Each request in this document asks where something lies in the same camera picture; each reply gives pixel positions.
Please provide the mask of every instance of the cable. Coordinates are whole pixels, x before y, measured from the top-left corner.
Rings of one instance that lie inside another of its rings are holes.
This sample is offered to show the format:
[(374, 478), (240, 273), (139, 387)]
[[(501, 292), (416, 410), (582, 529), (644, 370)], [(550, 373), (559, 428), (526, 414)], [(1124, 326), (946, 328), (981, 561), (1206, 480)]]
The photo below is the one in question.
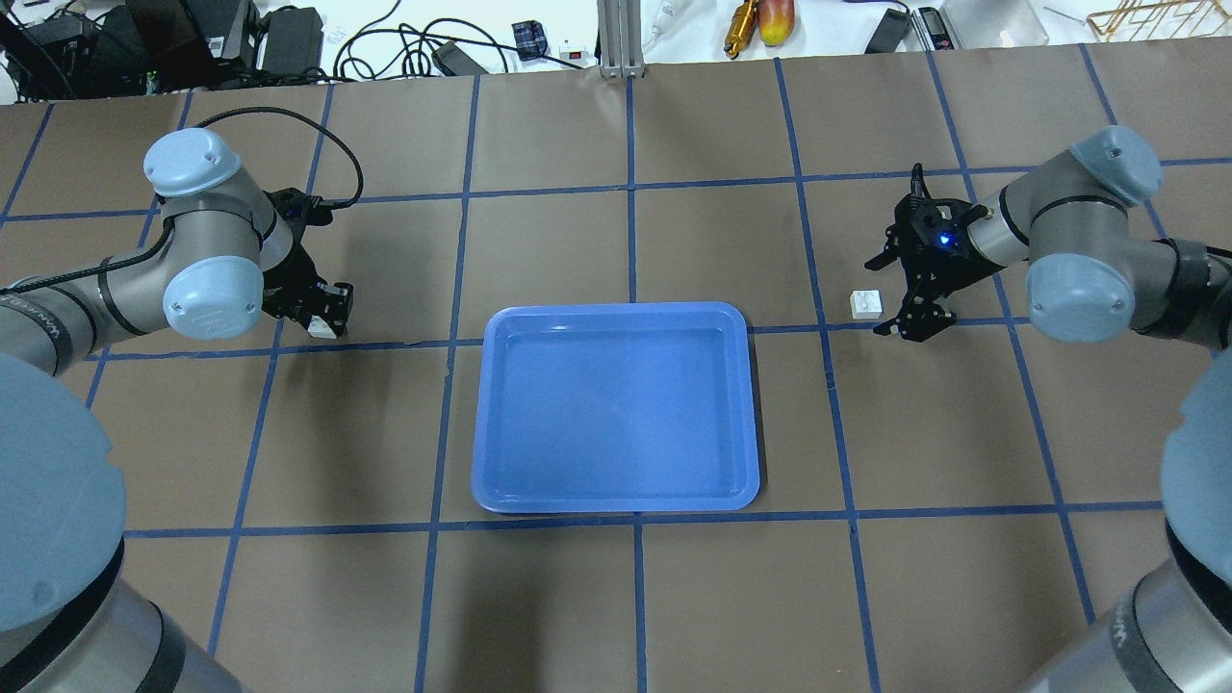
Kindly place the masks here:
[[(504, 52), (504, 51), (509, 51), (511, 53), (516, 53), (517, 52), (517, 48), (515, 48), (513, 46), (505, 46), (503, 43), (487, 42), (487, 41), (474, 41), (474, 39), (469, 39), (469, 38), (460, 38), (460, 37), (456, 37), (456, 36), (446, 36), (446, 35), (439, 35), (439, 33), (428, 33), (426, 31), (420, 32), (419, 30), (415, 30), (414, 27), (411, 27), (409, 25), (400, 25), (398, 28), (372, 28), (372, 30), (366, 30), (366, 31), (356, 33), (351, 38), (346, 39), (346, 42), (344, 42), (342, 47), (339, 49), (339, 59), (338, 59), (338, 62), (334, 65), (334, 75), (335, 76), (340, 76), (340, 78), (345, 78), (346, 76), (346, 67), (351, 65), (351, 64), (362, 64), (362, 65), (365, 65), (367, 68), (367, 70), (368, 70), (368, 75), (381, 75), (386, 70), (388, 70), (391, 67), (393, 67), (393, 64), (397, 63), (397, 60), (399, 58), (405, 59), (405, 49), (404, 49), (404, 52), (400, 53), (399, 55), (397, 55), (394, 58), (394, 60), (391, 62), (384, 69), (382, 69), (382, 70), (373, 70), (372, 65), (370, 63), (367, 63), (367, 60), (363, 60), (361, 58), (355, 58), (355, 57), (352, 57), (350, 54), (350, 51), (352, 49), (354, 44), (357, 41), (360, 41), (361, 38), (365, 38), (365, 37), (368, 37), (368, 36), (379, 35), (379, 33), (398, 33), (398, 35), (402, 35), (404, 37), (405, 37), (407, 33), (410, 33), (410, 35), (415, 36), (416, 38), (424, 39), (425, 42), (429, 42), (429, 41), (437, 41), (437, 42), (439, 41), (453, 41), (453, 42), (457, 42), (457, 43), (467, 43), (467, 44), (472, 44), (472, 46), (487, 46), (487, 47), (490, 47), (490, 48), (499, 48), (501, 52)], [(548, 60), (548, 62), (552, 62), (552, 63), (557, 63), (557, 64), (567, 67), (567, 68), (579, 69), (579, 70), (583, 69), (582, 65), (577, 65), (577, 64), (569, 63), (567, 60), (561, 60), (561, 59), (554, 58), (552, 55), (543, 54), (543, 55), (540, 55), (540, 58), (542, 58), (545, 60)], [(365, 75), (362, 73), (360, 73), (359, 75), (361, 78), (363, 78), (363, 79), (379, 79), (378, 76), (368, 76), (368, 75)], [(426, 74), (404, 74), (402, 76), (428, 76), (428, 75)]]
[(222, 120), (225, 120), (225, 118), (232, 118), (232, 117), (235, 117), (235, 116), (243, 116), (243, 115), (248, 115), (248, 113), (276, 113), (276, 115), (280, 115), (280, 116), (287, 116), (287, 117), (294, 118), (294, 120), (297, 120), (297, 121), (299, 121), (299, 122), (302, 122), (302, 123), (312, 127), (317, 132), (324, 134), (334, 144), (338, 144), (338, 148), (341, 149), (344, 154), (346, 154), (346, 157), (351, 160), (351, 165), (355, 166), (355, 194), (351, 195), (351, 197), (347, 199), (347, 200), (328, 201), (328, 202), (325, 202), (324, 206), (326, 208), (329, 208), (329, 210), (345, 210), (345, 208), (350, 207), (351, 205), (359, 202), (360, 195), (363, 194), (363, 169), (360, 168), (360, 159), (355, 157), (355, 152), (351, 152), (351, 148), (347, 147), (345, 142), (342, 142), (341, 139), (339, 139), (336, 134), (334, 134), (333, 132), (330, 132), (325, 126), (318, 123), (317, 121), (314, 121), (314, 120), (312, 120), (312, 118), (309, 118), (307, 116), (302, 116), (302, 115), (299, 115), (299, 113), (297, 113), (294, 111), (290, 111), (287, 109), (278, 109), (276, 106), (248, 106), (248, 107), (244, 107), (244, 109), (234, 109), (234, 110), (230, 110), (230, 111), (223, 111), (222, 113), (218, 113), (216, 116), (209, 116), (208, 118), (198, 122), (197, 125), (195, 125), (192, 127), (208, 127), (208, 126), (214, 125), (218, 121), (222, 121)]
[[(30, 43), (33, 44), (34, 48), (38, 48), (38, 52), (42, 53), (44, 58), (47, 58), (47, 62), (51, 63), (53, 68), (55, 68), (55, 74), (60, 75), (60, 79), (64, 81), (64, 89), (68, 90), (69, 99), (76, 99), (76, 90), (73, 89), (73, 83), (69, 81), (69, 76), (64, 74), (64, 69), (60, 67), (60, 64), (52, 59), (52, 55), (47, 52), (47, 48), (43, 48), (42, 44), (36, 43), (34, 39), (30, 37), (30, 31), (28, 27), (26, 26), (26, 22), (21, 21), (21, 17), (18, 17), (16, 12), (14, 12), (11, 9), (6, 14), (10, 17), (12, 17), (12, 20), (17, 23), (17, 28), (21, 30), (21, 32), (26, 36), (26, 39), (30, 41)], [(12, 53), (9, 53), (9, 59), (10, 60), (14, 59)], [(21, 67), (21, 69), (26, 70), (28, 75), (31, 76), (34, 75), (34, 73), (30, 72), (30, 69), (26, 68), (26, 65), (22, 65), (20, 60), (17, 62), (17, 64)]]
[(363, 25), (362, 27), (360, 27), (360, 31), (355, 32), (355, 36), (352, 36), (351, 38), (349, 38), (347, 41), (345, 41), (345, 42), (344, 42), (344, 43), (342, 43), (342, 44), (341, 44), (341, 46), (340, 46), (340, 47), (338, 48), (338, 54), (336, 54), (336, 55), (334, 55), (334, 74), (335, 74), (335, 75), (340, 75), (340, 76), (342, 75), (342, 73), (341, 73), (341, 72), (339, 72), (339, 63), (340, 63), (340, 62), (341, 62), (341, 59), (342, 59), (342, 52), (345, 51), (345, 52), (346, 52), (346, 57), (347, 57), (347, 58), (351, 58), (351, 52), (350, 52), (350, 47), (351, 47), (351, 44), (352, 44), (352, 43), (355, 43), (355, 39), (356, 39), (356, 38), (357, 38), (357, 37), (359, 37), (360, 35), (362, 35), (363, 32), (368, 31), (370, 28), (372, 28), (372, 27), (377, 26), (378, 23), (381, 23), (381, 22), (383, 22), (383, 21), (388, 20), (389, 17), (392, 17), (392, 16), (393, 16), (393, 14), (398, 11), (398, 7), (399, 7), (400, 5), (402, 5), (402, 0), (394, 0), (394, 2), (393, 2), (393, 6), (392, 6), (392, 7), (389, 7), (389, 11), (388, 11), (388, 12), (386, 12), (386, 14), (381, 15), (381, 17), (379, 17), (379, 18), (376, 18), (376, 20), (372, 20), (371, 22), (368, 22), (368, 23)]
[(500, 55), (500, 65), (505, 69), (505, 74), (509, 74), (509, 60), (505, 59), (505, 52), (499, 48), (500, 43), (496, 42), (496, 38), (494, 36), (492, 36), (487, 31), (479, 28), (478, 26), (476, 26), (476, 25), (473, 25), (473, 23), (471, 23), (471, 22), (468, 22), (466, 20), (457, 20), (457, 18), (453, 18), (453, 17), (441, 17), (439, 20), (432, 20), (432, 21), (428, 22), (428, 25), (424, 26), (424, 32), (423, 33), (425, 36), (429, 35), (429, 33), (431, 33), (432, 27), (436, 26), (436, 25), (440, 25), (440, 23), (462, 25), (462, 26), (466, 26), (466, 27), (471, 27), (471, 28), (478, 31), (479, 33), (482, 33), (483, 37), (487, 38), (490, 42), (490, 46), (496, 49), (496, 54)]
[(149, 249), (142, 253), (140, 255), (133, 255), (132, 258), (128, 258), (127, 260), (120, 260), (118, 263), (107, 263), (103, 265), (99, 265), (96, 268), (89, 268), (84, 270), (76, 270), (55, 276), (38, 279), (31, 281), (30, 284), (21, 281), (14, 286), (0, 289), (0, 295), (26, 293), (28, 291), (34, 291), (37, 289), (47, 289), (48, 286), (55, 286), (57, 284), (68, 284), (70, 281), (76, 281), (79, 279), (85, 279), (87, 276), (97, 276), (103, 273), (122, 270), (124, 268), (131, 268), (138, 263), (144, 263), (145, 260), (149, 260), (150, 258), (158, 255), (163, 250), (163, 247), (166, 245), (166, 242), (171, 238), (171, 228), (172, 228), (171, 226), (164, 228), (163, 236), (159, 236), (158, 240), (154, 242), (154, 245), (150, 245)]
[(907, 12), (908, 15), (912, 14), (912, 9), (907, 5), (907, 2), (903, 2), (902, 0), (843, 0), (843, 1), (844, 2), (856, 4), (856, 5), (860, 5), (860, 4), (864, 4), (864, 2), (893, 2), (894, 5), (898, 5), (899, 7), (902, 7), (903, 11)]
[(115, 12), (116, 10), (118, 10), (120, 7), (112, 7), (111, 10), (107, 10), (103, 15), (101, 15), (97, 20), (92, 20), (92, 18), (83, 15), (81, 12), (70, 11), (68, 9), (70, 5), (73, 5), (73, 2), (69, 2), (68, 5), (64, 5), (63, 7), (60, 7), (59, 10), (55, 10), (54, 12), (52, 12), (51, 15), (48, 15), (47, 18), (52, 20), (52, 18), (60, 17), (60, 16), (78, 17), (81, 21), (92, 23), (99, 30), (99, 36), (105, 36), (105, 37), (110, 38), (116, 46), (118, 46), (121, 49), (123, 49), (124, 53), (128, 53), (131, 57), (137, 58), (139, 60), (148, 60), (149, 59), (149, 55), (143, 55), (142, 53), (138, 53), (133, 48), (132, 44), (124, 43), (116, 35), (110, 33), (106, 30), (106, 27), (103, 26), (103, 23), (107, 21), (107, 16), (111, 15), (111, 12)]

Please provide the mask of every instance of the blue tape line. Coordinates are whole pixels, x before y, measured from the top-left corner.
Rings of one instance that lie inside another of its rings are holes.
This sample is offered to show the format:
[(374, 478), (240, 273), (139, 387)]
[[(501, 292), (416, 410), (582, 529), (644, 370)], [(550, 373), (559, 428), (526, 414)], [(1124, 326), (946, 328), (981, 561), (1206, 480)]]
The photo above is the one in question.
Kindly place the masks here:
[(1232, 157), (1212, 157), (1210, 159), (1167, 159), (1159, 162), (1163, 166), (1218, 166), (1232, 164)]
[(246, 356), (269, 356), (274, 349), (235, 349), (233, 351), (168, 351), (166, 354), (110, 354), (108, 361), (165, 361), (169, 359), (243, 359)]
[(52, 110), (55, 104), (48, 104), (47, 110), (43, 111), (43, 120), (38, 123), (38, 129), (34, 131), (34, 139), (30, 143), (30, 149), (26, 150), (26, 158), (21, 162), (21, 170), (17, 171), (17, 179), (12, 181), (12, 190), (9, 191), (9, 199), (5, 200), (4, 210), (0, 211), (0, 217), (9, 217), (9, 212), (12, 210), (14, 201), (17, 200), (17, 191), (21, 190), (21, 184), (26, 181), (26, 174), (30, 171), (30, 163), (34, 160), (34, 152), (38, 150), (38, 144), (43, 141), (43, 133), (47, 132), (47, 123), (52, 120)]
[(1071, 503), (1071, 513), (1125, 513), (1135, 511), (1162, 511), (1163, 501), (1112, 501), (1103, 503)]
[[(1071, 513), (1127, 513), (1157, 512), (1163, 509), (1159, 501), (1111, 501), (1100, 503), (1067, 504)], [(860, 519), (918, 519), (918, 518), (970, 518), (1046, 515), (1056, 513), (1051, 503), (1027, 506), (967, 506), (955, 508), (865, 508)], [(536, 529), (578, 529), (596, 527), (646, 527), (675, 524), (743, 524), (782, 522), (848, 522), (846, 511), (779, 511), (764, 513), (662, 513), (618, 515), (552, 515), (526, 519), (457, 520), (457, 522), (408, 522), (371, 524), (326, 524), (286, 527), (243, 527), (240, 536), (320, 536), (338, 534), (419, 534), (436, 531), (520, 531)], [(198, 536), (230, 536), (232, 528), (166, 528), (129, 529), (126, 536), (137, 539), (182, 539)]]
[(331, 536), (339, 534), (415, 534), (431, 530), (431, 523), (324, 524), (304, 527), (245, 527), (241, 536)]
[(627, 185), (582, 185), (577, 187), (531, 187), (527, 190), (477, 190), (463, 195), (472, 199), (482, 197), (533, 197), (538, 195), (585, 195), (589, 192), (615, 192), (626, 190)]
[(230, 528), (126, 529), (124, 539), (201, 539), (230, 536)]
[[(637, 303), (637, 150), (633, 126), (633, 78), (625, 78), (625, 147), (628, 164), (626, 219), (628, 222), (628, 302)], [(637, 651), (637, 692), (647, 692), (646, 672), (646, 552), (642, 547), (642, 514), (633, 515), (633, 621)]]
[(1168, 232), (1163, 228), (1163, 222), (1159, 221), (1159, 212), (1154, 208), (1154, 202), (1147, 200), (1143, 205), (1147, 211), (1147, 216), (1151, 217), (1151, 226), (1156, 229), (1156, 236), (1159, 238), (1168, 238)]
[(145, 210), (112, 210), (101, 212), (58, 212), (53, 215), (14, 215), (11, 217), (5, 217), (6, 222), (47, 222), (47, 221), (60, 221), (60, 219), (96, 219), (105, 217), (139, 217), (142, 215), (148, 215), (149, 208)]
[[(1082, 53), (1082, 60), (1087, 65), (1087, 74), (1090, 76), (1092, 85), (1095, 86), (1095, 94), (1099, 95), (1099, 102), (1104, 107), (1104, 115), (1108, 117), (1110, 125), (1119, 125), (1116, 120), (1116, 111), (1112, 110), (1111, 101), (1108, 100), (1108, 92), (1104, 91), (1104, 83), (1099, 79), (1099, 72), (1095, 69), (1094, 60), (1090, 59), (1090, 51), (1083, 43), (1078, 44), (1078, 51)], [(1147, 211), (1147, 216), (1151, 217), (1151, 226), (1156, 229), (1156, 236), (1159, 238), (1168, 238), (1168, 232), (1163, 228), (1163, 222), (1159, 221), (1159, 213), (1154, 208), (1154, 203), (1147, 200), (1143, 207)]]
[(107, 364), (108, 354), (111, 354), (111, 346), (105, 346), (99, 353), (99, 365), (94, 369), (94, 379), (90, 381), (90, 390), (85, 396), (85, 408), (87, 409), (94, 409), (94, 401), (99, 396), (99, 385), (102, 382), (102, 366)]
[[(929, 72), (933, 74), (933, 85), (936, 88), (938, 100), (941, 102), (941, 112), (945, 115), (946, 128), (950, 131), (950, 139), (954, 144), (955, 157), (958, 159), (958, 166), (962, 168), (962, 181), (967, 189), (967, 195), (971, 200), (976, 199), (976, 189), (971, 182), (971, 171), (967, 170), (967, 159), (962, 150), (962, 142), (958, 138), (958, 131), (954, 125), (954, 115), (950, 112), (950, 102), (945, 95), (945, 85), (941, 84), (941, 74), (936, 69), (936, 62), (931, 53), (924, 54), (928, 60)], [(1090, 592), (1087, 588), (1087, 577), (1082, 567), (1082, 559), (1078, 555), (1078, 544), (1074, 541), (1073, 528), (1069, 524), (1069, 515), (1066, 512), (1064, 496), (1061, 492), (1061, 482), (1057, 477), (1057, 470), (1053, 465), (1052, 451), (1048, 446), (1048, 435), (1044, 429), (1044, 419), (1040, 416), (1040, 406), (1035, 398), (1035, 387), (1031, 385), (1031, 374), (1026, 367), (1026, 358), (1023, 354), (1023, 344), (1018, 338), (1016, 322), (1013, 319), (1013, 311), (1010, 310), (1009, 297), (1005, 293), (1005, 285), (1002, 281), (1000, 275), (993, 275), (993, 286), (997, 289), (997, 300), (1002, 307), (1002, 314), (1005, 319), (1005, 329), (1009, 332), (1010, 346), (1014, 350), (1014, 361), (1018, 365), (1019, 377), (1023, 381), (1023, 392), (1026, 396), (1026, 404), (1031, 412), (1031, 423), (1035, 427), (1035, 437), (1040, 445), (1040, 456), (1044, 459), (1044, 469), (1048, 477), (1048, 486), (1052, 490), (1053, 509), (1057, 513), (1057, 518), (1061, 520), (1061, 534), (1066, 541), (1066, 550), (1069, 554), (1069, 565), (1074, 573), (1074, 583), (1078, 588), (1078, 597), (1082, 601), (1083, 613), (1087, 617), (1088, 623), (1095, 620), (1094, 608), (1092, 607)]]
[(941, 115), (945, 116), (945, 128), (950, 132), (950, 143), (954, 146), (954, 155), (958, 159), (958, 173), (962, 174), (967, 184), (967, 195), (976, 199), (971, 186), (971, 174), (967, 170), (967, 155), (962, 150), (962, 142), (958, 141), (958, 128), (954, 125), (954, 113), (950, 112), (950, 100), (945, 95), (945, 86), (941, 84), (941, 73), (936, 69), (936, 60), (933, 53), (925, 51), (924, 59), (928, 60), (929, 73), (933, 75), (933, 88), (936, 90), (936, 99), (941, 104)]
[[(975, 175), (984, 174), (1023, 174), (1032, 166), (984, 166), (970, 170)], [(960, 175), (960, 169), (938, 169), (924, 171), (931, 176)], [(804, 182), (834, 181), (834, 180), (877, 180), (910, 178), (912, 171), (860, 171), (845, 174), (811, 174), (802, 175)], [(657, 181), (637, 182), (626, 181), (609, 185), (580, 185), (565, 187), (530, 187), (525, 190), (473, 190), (467, 194), (472, 200), (489, 197), (533, 197), (541, 195), (584, 195), (593, 192), (616, 192), (620, 190), (679, 190), (690, 187), (729, 187), (742, 185), (776, 185), (781, 182), (795, 182), (795, 176), (771, 178), (736, 178), (717, 180), (683, 180), (683, 181)], [(357, 205), (379, 205), (383, 202), (423, 202), (429, 200), (461, 200), (462, 192), (425, 192), (416, 195), (373, 195), (360, 197)]]
[(989, 175), (989, 174), (1024, 174), (1031, 173), (1035, 166), (972, 166), (967, 169), (971, 175)]
[[(326, 88), (325, 105), (322, 109), (322, 122), (329, 120), (331, 100), (329, 94), (334, 85)], [(185, 100), (185, 112), (187, 112), (191, 100)], [(312, 191), (317, 179), (317, 165), (320, 160), (320, 148), (324, 133), (317, 134), (317, 148), (313, 150), (312, 165), (308, 168), (308, 182), (306, 191)], [(235, 570), (235, 552), (239, 550), (240, 530), (244, 528), (244, 514), (248, 512), (248, 496), (253, 487), (253, 475), (256, 471), (256, 456), (261, 446), (261, 434), (265, 430), (265, 416), (270, 408), (270, 393), (274, 391), (274, 377), (278, 370), (278, 350), (282, 344), (282, 328), (285, 321), (278, 319), (274, 326), (274, 342), (270, 346), (270, 365), (265, 372), (265, 385), (261, 388), (261, 401), (256, 408), (256, 424), (253, 427), (253, 443), (249, 446), (248, 464), (244, 467), (244, 480), (240, 482), (239, 499), (235, 503), (235, 519), (232, 523), (230, 541), (227, 544), (227, 560), (223, 564), (222, 583), (218, 587), (218, 602), (214, 604), (214, 619), (209, 626), (209, 642), (206, 651), (214, 655), (218, 651), (218, 635), (222, 631), (223, 617), (227, 613), (227, 597), (230, 592), (230, 580)]]
[(1095, 63), (1090, 59), (1090, 51), (1083, 43), (1078, 44), (1078, 52), (1082, 53), (1082, 62), (1087, 65), (1087, 74), (1090, 75), (1092, 84), (1095, 85), (1095, 94), (1099, 96), (1099, 102), (1104, 106), (1104, 115), (1108, 116), (1108, 122), (1111, 125), (1117, 125), (1116, 113), (1112, 111), (1112, 104), (1108, 100), (1108, 92), (1104, 91), (1104, 83), (1099, 80), (1099, 73), (1095, 70)]
[[(450, 342), (457, 340), (458, 316), (462, 310), (462, 277), (466, 273), (466, 232), (471, 216), (471, 174), (474, 170), (474, 131), (479, 120), (479, 75), (471, 88), (471, 121), (467, 125), (466, 168), (462, 174), (462, 222), (458, 226), (457, 265), (453, 271), (453, 306), (450, 310)], [(432, 623), (432, 593), (436, 581), (436, 550), (440, 538), (441, 497), (445, 488), (445, 460), (450, 433), (450, 408), (453, 400), (453, 366), (457, 348), (450, 346), (446, 356), (445, 386), (441, 393), (441, 423), (436, 439), (436, 476), (432, 481), (431, 530), (424, 560), (424, 602), (419, 617), (419, 656), (415, 662), (415, 693), (423, 693), (428, 673), (428, 642)]]
[(381, 205), (383, 202), (424, 202), (429, 200), (461, 200), (461, 192), (425, 192), (420, 195), (373, 195), (360, 197), (356, 205)]
[(750, 327), (749, 334), (808, 334), (821, 332), (816, 324), (780, 324), (769, 327)]
[(791, 176), (777, 176), (777, 178), (731, 178), (722, 180), (680, 180), (680, 181), (660, 181), (660, 182), (638, 182), (637, 187), (641, 190), (676, 190), (680, 187), (731, 187), (737, 185), (775, 185), (779, 182), (792, 182), (796, 179)]
[[(800, 206), (800, 226), (803, 232), (804, 258), (808, 264), (808, 281), (813, 292), (813, 306), (817, 310), (817, 324), (828, 324), (825, 305), (822, 301), (821, 282), (817, 275), (817, 258), (813, 253), (813, 231), (808, 217), (808, 201), (804, 196), (804, 176), (800, 164), (800, 146), (796, 141), (796, 125), (791, 112), (791, 100), (787, 95), (787, 80), (782, 73), (782, 60), (774, 59), (775, 76), (779, 81), (779, 96), (782, 100), (782, 115), (787, 125), (787, 142), (791, 146), (791, 164), (796, 181), (796, 200)], [(851, 567), (855, 578), (856, 603), (860, 610), (860, 628), (864, 633), (864, 651), (869, 666), (869, 684), (872, 693), (881, 693), (881, 676), (877, 671), (877, 651), (872, 638), (872, 615), (869, 607), (869, 588), (864, 573), (864, 554), (860, 549), (860, 517), (855, 503), (855, 491), (851, 486), (851, 469), (846, 456), (846, 439), (843, 434), (843, 414), (839, 406), (839, 392), (834, 382), (834, 363), (832, 360), (829, 333), (818, 332), (822, 342), (822, 360), (825, 367), (825, 391), (830, 401), (830, 417), (834, 425), (834, 441), (838, 448), (839, 475), (843, 478), (843, 504), (848, 517), (851, 544)]]
[(256, 407), (256, 423), (253, 427), (253, 441), (248, 449), (248, 462), (244, 465), (244, 478), (240, 481), (239, 499), (235, 502), (235, 517), (232, 520), (229, 533), (230, 541), (227, 544), (227, 559), (223, 561), (222, 583), (218, 586), (218, 601), (214, 602), (214, 618), (209, 625), (209, 641), (206, 651), (211, 655), (218, 652), (218, 635), (222, 631), (223, 617), (227, 613), (227, 597), (230, 593), (230, 580), (235, 570), (235, 552), (239, 549), (240, 529), (244, 527), (244, 514), (248, 512), (248, 496), (253, 486), (253, 475), (256, 471), (256, 456), (261, 446), (261, 433), (265, 430), (265, 416), (270, 408), (270, 393), (274, 391), (274, 376), (278, 369), (278, 342), (282, 339), (282, 326), (278, 321), (274, 328), (274, 349), (270, 354), (270, 365), (265, 370), (265, 383), (261, 386), (261, 400)]
[(625, 141), (626, 157), (628, 160), (628, 185), (627, 207), (625, 218), (628, 223), (628, 302), (637, 303), (637, 189), (634, 186), (636, 152), (633, 148), (633, 78), (625, 78)]
[(642, 546), (642, 523), (638, 520), (639, 517), (633, 522), (633, 629), (637, 634), (637, 693), (647, 693), (646, 551)]
[(150, 206), (145, 210), (145, 221), (142, 222), (142, 233), (137, 237), (137, 247), (144, 248), (145, 242), (150, 237), (150, 226), (154, 223), (154, 217), (158, 216), (158, 197), (150, 200)]
[(188, 122), (188, 111), (192, 110), (192, 91), (184, 96), (184, 107), (180, 110), (180, 120), (175, 123), (175, 129), (184, 129)]
[(912, 519), (912, 518), (978, 518), (999, 515), (1051, 515), (1053, 504), (1034, 506), (971, 506), (963, 508), (903, 508), (860, 511), (860, 519)]

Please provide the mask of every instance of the black electronic device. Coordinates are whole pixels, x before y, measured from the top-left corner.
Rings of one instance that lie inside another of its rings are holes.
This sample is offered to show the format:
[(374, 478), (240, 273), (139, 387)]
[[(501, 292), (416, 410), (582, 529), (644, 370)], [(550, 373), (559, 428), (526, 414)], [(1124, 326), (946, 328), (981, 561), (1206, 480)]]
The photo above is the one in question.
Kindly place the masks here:
[(158, 65), (161, 88), (205, 86), (222, 80), (187, 0), (124, 0), (124, 4)]
[(954, 36), (950, 35), (950, 30), (945, 26), (945, 18), (941, 17), (941, 12), (936, 7), (920, 7), (917, 10), (917, 16), (919, 17), (919, 25), (923, 36), (926, 38), (925, 48), (930, 51), (954, 51), (956, 46), (954, 44)]
[(133, 15), (117, 5), (100, 17), (102, 30), (95, 42), (94, 58), (86, 68), (87, 97), (139, 96), (150, 91), (149, 81), (158, 69), (137, 33)]
[(881, 23), (877, 25), (877, 30), (872, 32), (872, 38), (869, 39), (869, 47), (864, 49), (865, 54), (893, 53), (910, 28), (910, 15), (899, 10), (886, 10), (886, 14), (881, 17)]
[(26, 99), (71, 99), (85, 91), (86, 68), (94, 57), (99, 27), (80, 16), (62, 15), (26, 26), (23, 37), (37, 52), (27, 51), (37, 63), (51, 60), (52, 78), (36, 76), (37, 65), (26, 65), (10, 47), (6, 69)]
[(476, 63), (452, 41), (432, 51), (432, 63), (447, 76), (488, 74), (483, 65)]
[(224, 68), (256, 67), (260, 12), (253, 0), (188, 0), (209, 54)]
[(256, 63), (253, 0), (124, 0), (164, 88), (213, 86)]
[(265, 16), (265, 57), (261, 69), (278, 75), (298, 75), (320, 67), (324, 22), (312, 7), (275, 10)]

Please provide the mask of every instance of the black box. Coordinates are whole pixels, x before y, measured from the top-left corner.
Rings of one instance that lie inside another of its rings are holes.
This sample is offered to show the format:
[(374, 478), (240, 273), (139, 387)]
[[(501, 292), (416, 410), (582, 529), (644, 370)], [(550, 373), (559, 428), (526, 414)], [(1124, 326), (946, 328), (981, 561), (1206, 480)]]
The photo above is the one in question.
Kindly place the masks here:
[(265, 57), (261, 69), (280, 75), (303, 74), (320, 67), (324, 22), (317, 10), (275, 10), (265, 16)]

